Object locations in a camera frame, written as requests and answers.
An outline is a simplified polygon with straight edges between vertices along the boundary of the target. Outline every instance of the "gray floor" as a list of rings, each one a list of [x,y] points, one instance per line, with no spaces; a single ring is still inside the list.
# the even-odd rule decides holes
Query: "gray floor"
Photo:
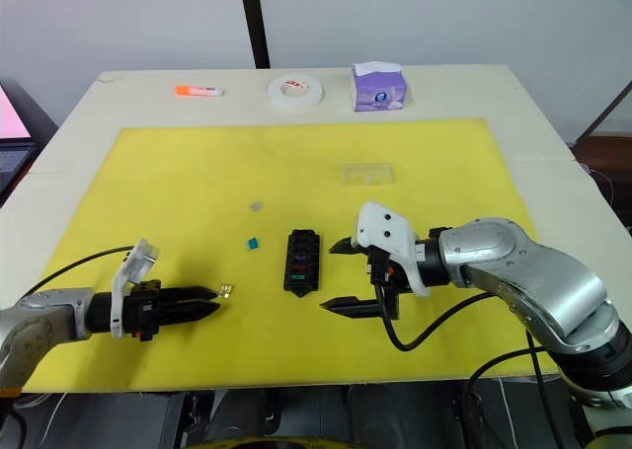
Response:
[[[567,448],[579,445],[573,437],[568,416],[568,393],[564,384],[546,384],[553,412],[565,437]],[[458,393],[458,382],[401,383],[383,386],[387,405],[364,408],[368,412],[386,414],[398,420],[402,433],[399,447],[404,448],[460,448],[460,423],[454,418],[452,399]],[[531,383],[505,383],[513,425],[520,448],[554,447],[537,387]],[[485,414],[495,432],[508,448],[514,447],[510,425],[500,393],[498,380],[482,380],[476,391],[483,398]],[[224,392],[217,392],[217,407]],[[159,447],[165,424],[169,396],[117,394],[68,395],[62,402],[45,440],[44,448],[147,448]],[[283,408],[276,435],[318,436],[350,440],[348,408],[355,404],[349,387],[301,387],[280,391]],[[39,407],[22,410],[29,423],[27,448],[41,438],[58,396],[53,396]],[[8,420],[0,439],[0,449],[16,447],[17,427]]]

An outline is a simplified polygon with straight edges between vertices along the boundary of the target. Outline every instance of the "white tape roll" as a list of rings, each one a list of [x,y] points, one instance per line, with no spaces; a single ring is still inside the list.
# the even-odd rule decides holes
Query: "white tape roll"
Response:
[[[313,107],[323,98],[323,86],[314,77],[287,74],[270,83],[268,95],[275,106]]]

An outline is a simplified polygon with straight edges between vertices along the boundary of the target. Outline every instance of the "white table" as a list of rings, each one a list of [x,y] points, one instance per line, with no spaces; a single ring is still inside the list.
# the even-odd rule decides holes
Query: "white table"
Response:
[[[268,84],[290,71],[322,82],[320,105],[293,112],[272,107]],[[121,128],[483,117],[538,240],[590,266],[632,324],[632,240],[508,67],[406,67],[408,100],[391,112],[353,112],[349,76],[348,68],[103,73],[0,209],[0,307],[38,280]],[[179,84],[221,87],[226,94],[178,98]]]

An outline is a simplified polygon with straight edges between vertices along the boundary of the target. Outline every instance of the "tissue box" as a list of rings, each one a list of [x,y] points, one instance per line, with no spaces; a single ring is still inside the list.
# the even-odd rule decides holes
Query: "tissue box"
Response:
[[[356,112],[392,111],[404,107],[406,81],[394,62],[364,62],[352,69],[352,100]]]

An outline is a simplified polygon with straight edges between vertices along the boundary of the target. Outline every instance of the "laptop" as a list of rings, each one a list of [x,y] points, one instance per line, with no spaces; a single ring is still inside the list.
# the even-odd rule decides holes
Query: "laptop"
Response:
[[[38,147],[0,88],[0,205],[26,173]]]

